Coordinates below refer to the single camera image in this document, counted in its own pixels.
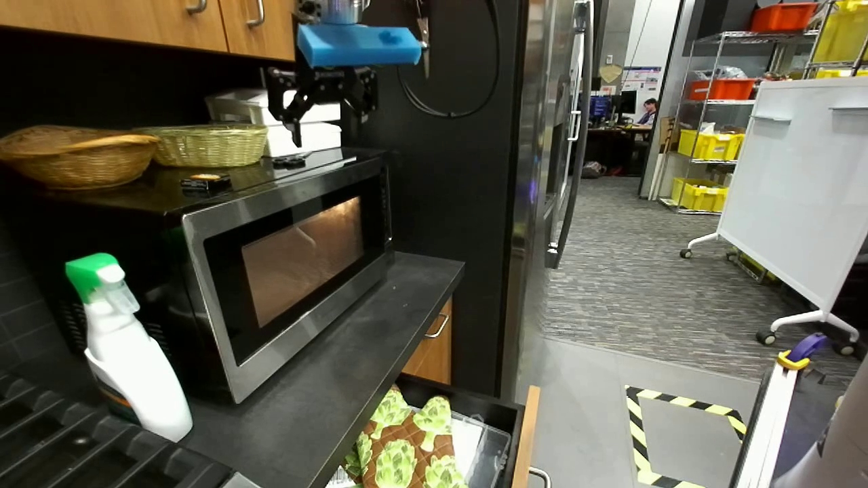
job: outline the microwave window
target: microwave window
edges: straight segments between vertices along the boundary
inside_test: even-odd
[[[359,198],[241,247],[257,327],[363,256]]]

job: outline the green spray nozzle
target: green spray nozzle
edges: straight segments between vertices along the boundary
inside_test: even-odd
[[[118,266],[118,256],[109,252],[85,255],[65,263],[65,277],[73,282],[78,297],[88,304],[93,292],[103,285],[101,269]]]

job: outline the microwave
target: microwave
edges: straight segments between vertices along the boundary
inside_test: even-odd
[[[386,277],[389,163],[389,151],[320,148],[221,170],[218,190],[191,190],[192,170],[177,167],[103,191],[0,174],[0,198],[73,350],[85,313],[63,263],[111,252],[185,391],[241,404]]]

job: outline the cabinet knob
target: cabinet knob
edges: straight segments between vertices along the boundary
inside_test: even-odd
[[[248,19],[248,26],[250,26],[250,29],[255,29],[255,26],[260,26],[260,25],[267,25],[267,0],[255,0],[255,16]]]
[[[195,16],[195,12],[203,12],[210,7],[210,0],[195,0],[192,6],[187,6],[185,10],[191,12],[191,16]]]

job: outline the wicker basket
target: wicker basket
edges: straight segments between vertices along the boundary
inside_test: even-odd
[[[267,153],[267,126],[260,125],[179,125],[142,126],[161,136],[155,159],[173,167],[238,167],[255,165]]]
[[[0,138],[0,159],[52,190],[103,190],[135,182],[157,148],[155,136],[35,125]]]

